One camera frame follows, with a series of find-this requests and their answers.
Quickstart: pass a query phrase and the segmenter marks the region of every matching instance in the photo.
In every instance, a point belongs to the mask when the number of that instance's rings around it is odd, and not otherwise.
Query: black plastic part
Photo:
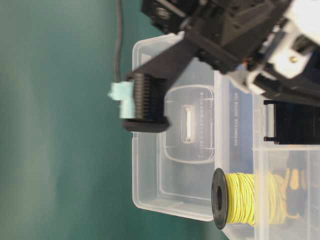
[[[275,77],[274,81],[258,75],[253,82],[265,91],[268,99],[320,107],[320,49],[317,48],[303,72],[288,79],[279,74],[272,64],[266,64],[264,71]]]
[[[198,49],[183,39],[128,74],[127,80],[134,81],[135,104],[135,118],[124,120],[128,131],[160,133],[169,127],[164,116],[165,95]]]
[[[216,227],[222,230],[228,218],[228,186],[224,171],[217,168],[214,171],[211,185],[211,205]]]
[[[312,40],[304,35],[301,35],[295,40],[292,49],[302,55],[307,55],[312,53],[317,47],[318,45],[315,44]]]
[[[129,132],[161,133],[170,126],[166,117],[163,120],[164,122],[143,122],[127,119],[123,122],[123,126]]]
[[[143,0],[141,11],[151,18],[152,25],[164,33],[178,33],[182,22],[195,10],[198,0]],[[159,10],[165,11],[166,15],[159,14]]]
[[[264,137],[279,145],[319,145],[320,107],[265,100],[274,105],[274,137]]]

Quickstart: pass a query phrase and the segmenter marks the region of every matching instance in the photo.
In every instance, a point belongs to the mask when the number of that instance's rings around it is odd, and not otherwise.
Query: yellow wire coil
[[[269,223],[283,224],[286,214],[282,207],[281,187],[284,179],[276,174],[268,175]],[[255,176],[253,174],[226,174],[228,190],[228,224],[255,225]]]

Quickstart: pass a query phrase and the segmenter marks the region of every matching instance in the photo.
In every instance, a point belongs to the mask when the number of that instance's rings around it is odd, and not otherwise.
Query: white plastic part
[[[289,21],[283,31],[286,35],[277,45],[268,63],[273,64],[279,74],[292,79],[304,71],[311,53],[302,55],[292,48],[296,39],[302,34],[294,22]]]
[[[320,1],[294,0],[285,16],[291,20],[301,34],[320,45]]]

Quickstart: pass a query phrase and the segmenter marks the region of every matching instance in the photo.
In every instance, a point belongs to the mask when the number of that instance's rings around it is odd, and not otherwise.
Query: clear plastic container
[[[180,39],[171,34],[138,42],[133,67]],[[133,134],[132,196],[137,207],[211,221],[214,169],[253,173],[255,226],[227,224],[223,232],[230,240],[320,238],[320,145],[264,141],[273,135],[274,117],[263,97],[241,92],[195,59],[166,95],[165,110],[171,121],[167,132]],[[293,211],[300,216],[270,223],[269,178],[277,174],[284,179],[290,163],[304,166],[305,197],[292,197]],[[291,204],[287,199],[283,203]]]
[[[133,68],[180,39],[172,34],[138,42]],[[210,186],[218,77],[211,67],[193,60],[165,96],[169,129],[133,134],[132,195],[137,207],[202,221],[213,219]]]

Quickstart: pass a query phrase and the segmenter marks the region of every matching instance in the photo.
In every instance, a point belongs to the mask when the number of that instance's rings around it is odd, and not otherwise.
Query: teal backdrop
[[[123,0],[121,71],[159,36]],[[138,209],[131,138],[107,97],[114,0],[0,0],[0,239],[219,240],[213,222]]]

